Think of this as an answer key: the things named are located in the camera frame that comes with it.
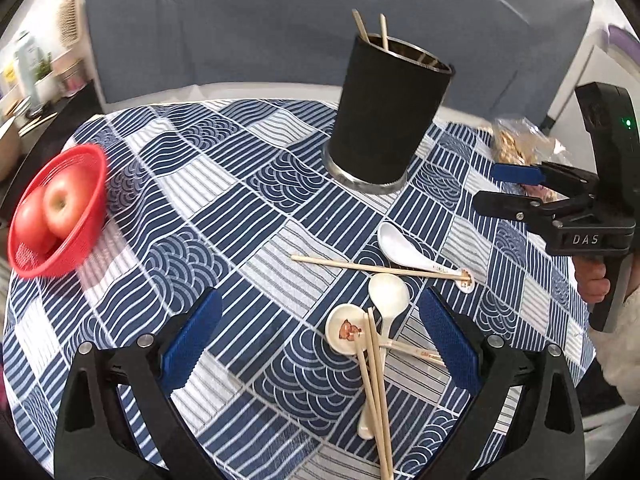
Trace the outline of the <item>right hand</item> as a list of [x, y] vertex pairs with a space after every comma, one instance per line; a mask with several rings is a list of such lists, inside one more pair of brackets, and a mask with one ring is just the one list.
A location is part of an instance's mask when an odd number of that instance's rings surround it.
[[578, 256], [573, 258], [573, 263], [579, 295], [587, 304], [598, 304], [611, 287], [605, 265], [598, 260]]

